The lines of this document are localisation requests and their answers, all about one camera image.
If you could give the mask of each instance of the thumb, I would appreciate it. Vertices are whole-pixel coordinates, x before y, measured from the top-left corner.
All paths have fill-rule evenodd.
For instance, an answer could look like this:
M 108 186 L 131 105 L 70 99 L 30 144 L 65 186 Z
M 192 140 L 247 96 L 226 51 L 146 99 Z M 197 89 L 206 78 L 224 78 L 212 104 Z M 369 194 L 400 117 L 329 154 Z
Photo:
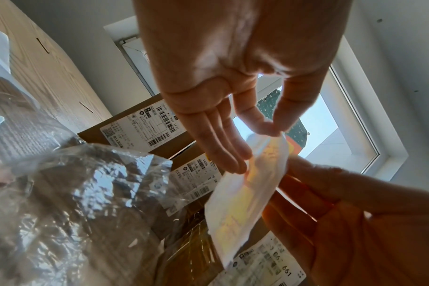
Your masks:
M 298 156 L 287 162 L 287 174 L 300 180 L 320 197 L 345 201 L 364 211 L 429 213 L 429 192 L 401 187 L 337 167 L 312 165 Z

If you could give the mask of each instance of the wooden surface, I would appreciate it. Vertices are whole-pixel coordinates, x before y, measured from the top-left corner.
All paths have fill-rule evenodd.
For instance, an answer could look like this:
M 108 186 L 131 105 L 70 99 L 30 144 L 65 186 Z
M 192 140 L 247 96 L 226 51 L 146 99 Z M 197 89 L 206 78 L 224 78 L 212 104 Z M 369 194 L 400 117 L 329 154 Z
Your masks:
M 12 75 L 43 110 L 78 133 L 111 117 L 68 55 L 10 0 L 0 0 Z

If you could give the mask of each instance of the wooden furniture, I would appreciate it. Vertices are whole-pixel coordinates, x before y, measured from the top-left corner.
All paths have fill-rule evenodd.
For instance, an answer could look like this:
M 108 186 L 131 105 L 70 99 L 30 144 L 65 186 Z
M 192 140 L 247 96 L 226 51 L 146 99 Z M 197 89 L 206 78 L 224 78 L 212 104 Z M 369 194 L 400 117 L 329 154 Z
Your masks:
M 68 55 L 10 0 L 0 0 L 0 31 L 12 75 L 48 114 L 75 133 L 111 117 Z

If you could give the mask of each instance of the sky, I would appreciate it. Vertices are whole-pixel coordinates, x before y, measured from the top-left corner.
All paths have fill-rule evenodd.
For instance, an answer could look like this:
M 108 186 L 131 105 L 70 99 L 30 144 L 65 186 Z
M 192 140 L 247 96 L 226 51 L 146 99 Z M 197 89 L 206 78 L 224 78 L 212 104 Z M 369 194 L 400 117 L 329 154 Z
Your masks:
M 233 122 L 244 139 L 253 133 L 238 117 L 235 117 Z M 307 137 L 305 148 L 299 154 L 303 158 L 306 158 L 338 128 L 321 96 L 319 96 L 315 104 L 301 116 L 301 122 L 307 129 L 307 132 L 310 133 Z

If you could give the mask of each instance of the hand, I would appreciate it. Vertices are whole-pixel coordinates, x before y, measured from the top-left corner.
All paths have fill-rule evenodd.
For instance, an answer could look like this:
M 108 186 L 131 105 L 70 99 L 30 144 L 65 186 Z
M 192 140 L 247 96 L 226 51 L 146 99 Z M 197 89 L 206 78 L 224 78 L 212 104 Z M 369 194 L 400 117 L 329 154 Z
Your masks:
M 218 166 L 252 156 L 228 99 L 254 132 L 278 136 L 316 100 L 352 0 L 135 0 L 140 36 L 163 98 Z M 273 122 L 256 107 L 257 75 L 284 77 Z
M 263 218 L 317 285 L 429 285 L 428 192 L 300 158 L 288 168 L 281 190 L 315 220 L 279 193 Z

